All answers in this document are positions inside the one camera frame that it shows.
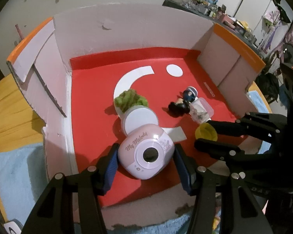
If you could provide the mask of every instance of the white circle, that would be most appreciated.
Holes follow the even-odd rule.
[[[230,156],[235,156],[236,152],[234,150],[229,151]]]
[[[94,171],[96,170],[96,166],[91,165],[91,166],[89,166],[89,167],[87,168],[87,170],[88,170],[89,172],[94,172]]]
[[[182,69],[175,64],[167,65],[166,71],[168,72],[168,74],[175,76],[175,77],[180,77],[183,75]]]
[[[61,179],[63,177],[63,174],[62,173],[57,173],[55,174],[55,179]]]
[[[129,108],[123,119],[121,120],[121,129],[124,134],[128,134],[145,124],[158,125],[158,118],[156,114],[148,107],[136,105]]]
[[[242,179],[244,179],[245,176],[246,176],[244,172],[240,172],[239,175],[240,175],[240,177],[241,177]]]

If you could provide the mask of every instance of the wooden table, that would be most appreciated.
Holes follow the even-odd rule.
[[[271,109],[255,83],[249,91],[256,90]],[[32,110],[19,91],[12,75],[0,81],[0,152],[11,151],[28,144],[42,142],[41,129],[45,123]],[[0,199],[0,210],[5,221],[6,213]]]

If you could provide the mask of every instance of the yellow cup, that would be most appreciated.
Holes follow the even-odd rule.
[[[212,125],[208,123],[201,124],[196,130],[195,130],[195,138],[203,138],[207,140],[217,141],[217,132],[215,128],[213,128]]]

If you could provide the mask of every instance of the camera lens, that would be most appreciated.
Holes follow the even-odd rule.
[[[148,163],[154,162],[158,158],[158,152],[155,148],[147,148],[143,153],[144,161]]]

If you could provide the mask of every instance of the blue gripper pad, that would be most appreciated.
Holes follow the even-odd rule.
[[[101,192],[106,194],[112,186],[115,173],[118,168],[118,160],[117,160],[117,152],[118,152],[119,144],[113,144],[109,154],[105,157],[105,172],[102,173],[103,176],[103,186],[101,188]]]
[[[175,145],[173,159],[183,190],[192,195],[192,184],[196,181],[196,172],[180,144]]]

